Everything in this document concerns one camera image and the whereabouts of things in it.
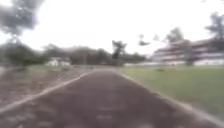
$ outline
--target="paved path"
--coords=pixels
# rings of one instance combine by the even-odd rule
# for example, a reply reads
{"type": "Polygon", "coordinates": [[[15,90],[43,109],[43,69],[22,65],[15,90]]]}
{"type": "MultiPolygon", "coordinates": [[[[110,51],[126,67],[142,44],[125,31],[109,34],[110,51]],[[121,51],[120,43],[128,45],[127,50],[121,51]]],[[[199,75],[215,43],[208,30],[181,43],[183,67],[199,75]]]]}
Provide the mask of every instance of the paved path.
{"type": "Polygon", "coordinates": [[[214,128],[110,71],[0,115],[1,128],[214,128]]]}

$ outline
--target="white sky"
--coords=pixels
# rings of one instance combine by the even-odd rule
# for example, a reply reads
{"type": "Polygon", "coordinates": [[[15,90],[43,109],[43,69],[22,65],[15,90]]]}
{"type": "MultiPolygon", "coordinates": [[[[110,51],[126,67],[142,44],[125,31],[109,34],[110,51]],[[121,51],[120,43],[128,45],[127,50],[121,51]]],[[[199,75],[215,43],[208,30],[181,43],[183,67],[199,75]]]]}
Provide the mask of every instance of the white sky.
{"type": "MultiPolygon", "coordinates": [[[[0,0],[10,5],[10,0],[0,0]]],[[[204,29],[210,14],[224,12],[220,0],[45,0],[39,10],[39,24],[25,31],[22,40],[32,48],[42,49],[49,43],[60,47],[74,45],[112,51],[112,40],[127,43],[128,52],[151,53],[164,45],[161,39],[174,27],[180,27],[190,40],[209,38],[204,29]],[[144,34],[146,47],[138,46],[144,34]]],[[[0,41],[5,36],[0,33],[0,41]]]]}

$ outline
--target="grass field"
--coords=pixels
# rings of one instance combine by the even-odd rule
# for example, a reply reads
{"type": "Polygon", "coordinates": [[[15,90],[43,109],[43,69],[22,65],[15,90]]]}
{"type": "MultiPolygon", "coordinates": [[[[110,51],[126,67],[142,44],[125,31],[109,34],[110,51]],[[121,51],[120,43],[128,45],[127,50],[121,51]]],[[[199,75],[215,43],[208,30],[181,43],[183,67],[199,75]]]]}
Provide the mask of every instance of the grass field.
{"type": "Polygon", "coordinates": [[[189,103],[224,120],[224,67],[127,67],[122,73],[152,91],[189,103]]]}

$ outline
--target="palm tree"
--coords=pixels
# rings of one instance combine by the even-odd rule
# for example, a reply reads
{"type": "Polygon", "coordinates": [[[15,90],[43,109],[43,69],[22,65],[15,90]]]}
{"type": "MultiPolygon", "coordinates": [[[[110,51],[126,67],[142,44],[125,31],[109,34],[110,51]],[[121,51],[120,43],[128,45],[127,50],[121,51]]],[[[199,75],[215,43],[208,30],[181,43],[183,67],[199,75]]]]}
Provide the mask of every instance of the palm tree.
{"type": "Polygon", "coordinates": [[[116,65],[121,64],[121,55],[125,53],[125,47],[127,44],[122,41],[112,41],[114,52],[112,54],[112,58],[116,61],[116,65]]]}

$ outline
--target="distant building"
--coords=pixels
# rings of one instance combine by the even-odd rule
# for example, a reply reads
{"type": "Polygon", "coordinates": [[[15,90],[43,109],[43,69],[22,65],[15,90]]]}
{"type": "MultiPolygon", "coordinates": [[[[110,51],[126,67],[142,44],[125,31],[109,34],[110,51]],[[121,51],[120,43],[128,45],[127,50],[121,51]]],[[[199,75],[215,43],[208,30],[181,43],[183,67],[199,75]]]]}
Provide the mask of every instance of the distant building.
{"type": "Polygon", "coordinates": [[[47,62],[48,66],[58,67],[58,66],[69,66],[71,63],[68,59],[63,59],[59,57],[52,57],[49,62],[47,62]]]}
{"type": "MultiPolygon", "coordinates": [[[[152,56],[152,60],[163,65],[183,65],[186,63],[185,44],[178,42],[157,50],[152,56]]],[[[224,65],[224,51],[218,50],[214,43],[217,40],[201,40],[189,43],[195,58],[194,65],[224,65]]]]}

